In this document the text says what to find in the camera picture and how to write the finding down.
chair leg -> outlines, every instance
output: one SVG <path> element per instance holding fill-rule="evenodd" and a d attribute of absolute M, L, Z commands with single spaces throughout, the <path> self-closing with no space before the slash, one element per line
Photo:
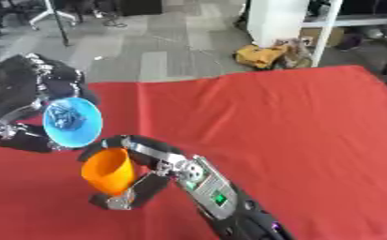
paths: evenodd
<path fill-rule="evenodd" d="M 83 23 L 83 16 L 81 8 L 78 6 L 78 3 L 72 3 L 73 10 L 77 13 L 78 22 Z"/>

red table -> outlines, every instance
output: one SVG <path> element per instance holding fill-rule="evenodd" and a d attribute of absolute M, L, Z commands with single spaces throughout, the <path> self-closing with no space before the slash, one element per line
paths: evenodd
<path fill-rule="evenodd" d="M 202 154 L 298 239 L 387 239 L 387 88 L 360 67 L 95 83 L 103 136 L 142 134 Z M 104 211 L 77 153 L 0 148 L 0 239 L 216 239 L 170 186 Z"/>

white panel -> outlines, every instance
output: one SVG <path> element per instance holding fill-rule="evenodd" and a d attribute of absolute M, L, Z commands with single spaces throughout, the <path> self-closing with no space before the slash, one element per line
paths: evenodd
<path fill-rule="evenodd" d="M 248 32 L 263 48 L 277 39 L 297 38 L 309 0 L 252 0 Z"/>

floor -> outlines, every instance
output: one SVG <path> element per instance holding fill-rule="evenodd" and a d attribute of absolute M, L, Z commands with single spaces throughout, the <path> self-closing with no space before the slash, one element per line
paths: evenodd
<path fill-rule="evenodd" d="M 1 37 L 3 58 L 42 53 L 85 71 L 89 82 L 166 82 L 249 71 L 232 53 L 248 36 L 232 22 L 245 0 L 163 0 L 164 14 L 122 18 L 126 28 L 105 27 L 93 17 L 67 26 L 71 46 L 64 47 L 52 20 L 40 30 L 7 19 Z M 321 66 L 356 64 L 379 75 L 387 47 L 366 42 L 349 52 L 327 49 Z"/>

green light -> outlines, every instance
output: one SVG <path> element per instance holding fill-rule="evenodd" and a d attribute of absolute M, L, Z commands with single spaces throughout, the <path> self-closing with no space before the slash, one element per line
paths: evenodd
<path fill-rule="evenodd" d="M 224 202 L 227 201 L 227 197 L 225 197 L 222 193 L 219 191 L 215 191 L 214 194 L 212 194 L 212 199 L 215 201 L 215 203 L 218 206 L 221 206 Z"/>
<path fill-rule="evenodd" d="M 186 182 L 186 186 L 187 186 L 188 188 L 190 188 L 191 190 L 194 190 L 194 189 L 195 189 L 195 187 L 196 187 L 196 184 L 195 184 L 195 183 L 192 183 L 192 182 L 189 182 L 189 181 L 187 181 L 187 182 Z"/>

